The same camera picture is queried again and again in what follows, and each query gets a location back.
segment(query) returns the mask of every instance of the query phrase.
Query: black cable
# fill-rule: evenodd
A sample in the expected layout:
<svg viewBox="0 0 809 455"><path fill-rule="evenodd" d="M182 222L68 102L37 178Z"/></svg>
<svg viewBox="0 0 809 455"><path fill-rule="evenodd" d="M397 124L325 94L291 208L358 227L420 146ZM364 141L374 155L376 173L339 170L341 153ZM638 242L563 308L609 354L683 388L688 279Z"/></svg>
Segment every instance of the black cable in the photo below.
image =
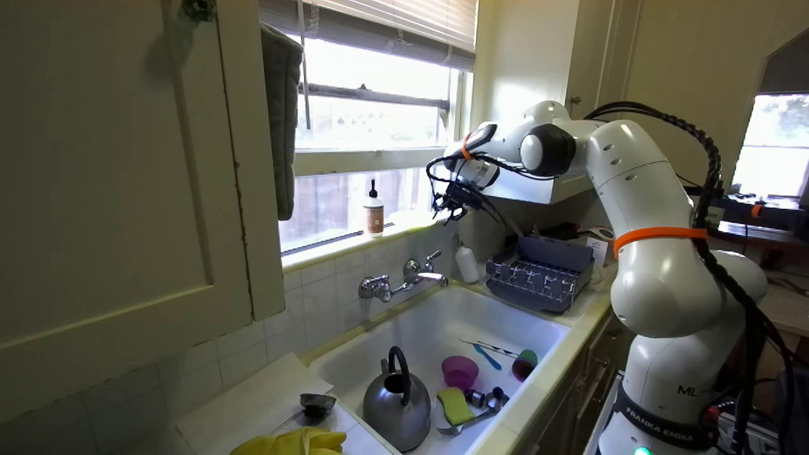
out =
<svg viewBox="0 0 809 455"><path fill-rule="evenodd" d="M604 103L596 111L585 115L585 120L599 120L599 116L609 116L609 115L645 115L651 120L659 120L665 124L673 124L683 131L688 131L692 139L700 141L700 146L707 155L707 173L705 173L705 183L700 189L700 202L697 202L697 212L694 212L694 227L707 227L707 204L712 201L712 189L717 188L717 173L721 173L721 155L717 146L712 145L712 139L688 124L685 120L676 120L673 115L657 111L651 107L637 103L637 102L614 102L614 103ZM794 375L790 375L790 361L795 359L788 346L783 345L779 330L760 314L760 308L756 307L756 302L733 281L733 276L714 261L714 255L707 247L707 241L692 241L697 255L703 259L705 269L709 270L709 276L729 292L729 297L742 307L746 311L746 372L742 372L742 384L740 384L740 395L737 395L737 408L735 408L735 453L747 450L747 437L746 437L746 424L751 418L751 402L752 402L752 384L756 384L756 366L762 351L762 341L765 336L779 346L781 359L783 359L783 369L786 369L786 413L790 413L794 408ZM779 427L779 445L781 450L786 447L786 437L788 437L788 418L781 418L781 427Z"/></svg>

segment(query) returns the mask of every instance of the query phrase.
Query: soap dispenser bottle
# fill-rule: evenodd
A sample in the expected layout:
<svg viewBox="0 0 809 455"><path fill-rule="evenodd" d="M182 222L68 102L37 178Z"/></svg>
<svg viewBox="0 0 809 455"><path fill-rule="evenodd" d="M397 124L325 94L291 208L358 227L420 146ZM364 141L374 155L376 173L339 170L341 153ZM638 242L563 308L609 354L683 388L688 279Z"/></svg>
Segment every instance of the soap dispenser bottle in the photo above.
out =
<svg viewBox="0 0 809 455"><path fill-rule="evenodd" d="M376 179L372 179L368 201L365 201L365 231L382 233L383 231L383 204L376 196Z"/></svg>

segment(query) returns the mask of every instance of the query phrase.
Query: white sink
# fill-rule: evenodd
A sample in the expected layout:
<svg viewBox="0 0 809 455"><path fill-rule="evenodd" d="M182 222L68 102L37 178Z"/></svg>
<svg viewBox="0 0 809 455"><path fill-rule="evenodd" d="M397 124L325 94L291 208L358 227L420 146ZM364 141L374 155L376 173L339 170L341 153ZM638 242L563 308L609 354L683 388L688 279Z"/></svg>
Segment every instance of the white sink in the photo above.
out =
<svg viewBox="0 0 809 455"><path fill-rule="evenodd" d="M474 389L491 393L492 388L501 388L508 398L513 398L521 388L521 383L510 375L513 357L492 354L492 359L503 366L492 369L464 341L494 345L513 351L534 350L537 354L537 366L534 375L541 375L544 359L563 336L566 326L561 323L504 307L482 294L448 285L426 297L415 308L314 359L311 369L334 384L335 398L348 410L360 415L365 384L378 375L378 361L387 359L389 346L398 346L407 357L410 372L417 375L431 395L431 432L417 453L464 453L491 419L455 437L435 429L448 424L443 408L435 400L435 393L444 389L440 375L443 359L455 354L469 357L480 369Z"/></svg>

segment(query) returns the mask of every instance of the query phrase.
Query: window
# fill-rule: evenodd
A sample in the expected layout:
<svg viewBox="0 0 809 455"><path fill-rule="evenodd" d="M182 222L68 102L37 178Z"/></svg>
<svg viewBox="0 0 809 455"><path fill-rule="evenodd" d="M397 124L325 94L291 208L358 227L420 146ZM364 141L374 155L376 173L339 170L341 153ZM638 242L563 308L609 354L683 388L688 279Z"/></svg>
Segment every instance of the window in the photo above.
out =
<svg viewBox="0 0 809 455"><path fill-rule="evenodd" d="M737 196L795 201L809 170L809 94L756 96L733 174Z"/></svg>
<svg viewBox="0 0 809 455"><path fill-rule="evenodd" d="M358 236L372 179L387 222L429 212L424 165L468 130L474 8L474 0L259 2L259 20L301 41L306 60L283 252Z"/></svg>

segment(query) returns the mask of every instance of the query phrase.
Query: window sill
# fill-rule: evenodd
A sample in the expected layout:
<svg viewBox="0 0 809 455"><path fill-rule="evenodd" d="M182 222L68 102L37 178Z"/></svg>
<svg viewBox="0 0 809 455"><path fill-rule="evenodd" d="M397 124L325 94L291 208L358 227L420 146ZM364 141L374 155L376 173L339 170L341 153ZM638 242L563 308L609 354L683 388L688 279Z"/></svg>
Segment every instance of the window sill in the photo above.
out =
<svg viewBox="0 0 809 455"><path fill-rule="evenodd" d="M435 220L431 220L431 215L397 218L395 225L383 227L383 233L378 233L378 236L360 233L355 239L334 241L334 242L316 245L316 247L307 247L307 250L301 250L301 252L288 252L288 255L279 259L279 264L283 264L283 270L306 269L306 266L314 266L317 261L334 261L334 259L348 255L353 250L364 250L364 247L372 247L372 245L378 245L378 242L387 242L387 241L417 233L417 231L426 231L426 227L431 227L438 222L444 222L444 218L435 218Z"/></svg>

